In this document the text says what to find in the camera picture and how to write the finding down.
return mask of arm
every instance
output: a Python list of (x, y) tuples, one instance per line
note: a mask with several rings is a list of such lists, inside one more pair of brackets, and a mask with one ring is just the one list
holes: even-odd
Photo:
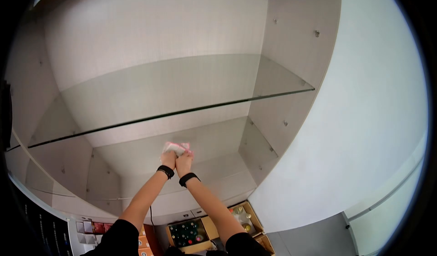
[[(179, 177), (183, 177), (191, 171), (193, 155), (184, 153), (176, 160), (176, 170)], [(229, 237), (236, 233), (246, 232), (240, 223), (235, 220), (227, 207), (205, 187), (199, 179), (193, 177), (186, 182), (187, 188), (199, 203), (202, 209), (210, 216), (216, 225), (221, 241), (226, 245)]]
[[(171, 169), (175, 168), (176, 154), (174, 151), (166, 152), (161, 155), (161, 163)], [(145, 215), (153, 201), (160, 193), (168, 177), (165, 172), (157, 171), (134, 196), (129, 206), (124, 210), (120, 219), (133, 224), (138, 232), (144, 223)]]

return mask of black wristband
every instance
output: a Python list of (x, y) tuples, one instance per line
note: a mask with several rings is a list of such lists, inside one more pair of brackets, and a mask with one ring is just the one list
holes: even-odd
[(165, 172), (165, 174), (167, 175), (168, 179), (172, 178), (174, 176), (174, 171), (165, 165), (161, 165), (158, 167), (158, 169), (156, 171), (163, 171)]
[(186, 188), (186, 187), (187, 187), (187, 181), (188, 181), (189, 179), (193, 178), (193, 177), (199, 179), (199, 178), (197, 177), (197, 175), (195, 175), (195, 174), (192, 173), (192, 172), (189, 172), (189, 173), (187, 173), (186, 175), (184, 175), (183, 177), (181, 177), (181, 178), (179, 179), (179, 184), (180, 184), (182, 187), (185, 187), (185, 188)]

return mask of person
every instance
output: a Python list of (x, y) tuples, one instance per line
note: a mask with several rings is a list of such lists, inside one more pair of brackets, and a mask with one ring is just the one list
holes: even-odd
[[(194, 199), (210, 216), (229, 255), (270, 256), (270, 253), (246, 233), (227, 207), (200, 182), (195, 174), (191, 173), (192, 161), (193, 155), (188, 152), (178, 158), (173, 151), (163, 153), (161, 155), (162, 166), (138, 191), (112, 227), (103, 234), (101, 243), (84, 255), (138, 255), (139, 231), (147, 211), (165, 182), (174, 175), (173, 171), (176, 168), (180, 178), (179, 183), (190, 191)], [(208, 251), (208, 256), (208, 253), (226, 254), (223, 251)], [(169, 247), (165, 252), (165, 256), (181, 255), (184, 254), (175, 247)]]

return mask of black t-shirt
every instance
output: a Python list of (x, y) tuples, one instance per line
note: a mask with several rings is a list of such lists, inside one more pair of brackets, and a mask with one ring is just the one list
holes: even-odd
[[(101, 243), (84, 255), (138, 255), (138, 230), (126, 220), (117, 220), (112, 227), (102, 236)], [(226, 242), (226, 250), (230, 256), (254, 255), (270, 256), (257, 241), (248, 233), (237, 233), (231, 236)], [(208, 251), (208, 256), (224, 255), (221, 251)], [(177, 248), (169, 248), (165, 256), (185, 255)]]

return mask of black sign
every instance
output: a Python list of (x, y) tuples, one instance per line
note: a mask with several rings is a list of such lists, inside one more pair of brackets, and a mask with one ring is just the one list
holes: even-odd
[(35, 233), (34, 236), (28, 236), (28, 238), (38, 238), (49, 255), (73, 256), (67, 221), (42, 209), (15, 186), (14, 191), (17, 195), (18, 207), (22, 210), (28, 224)]

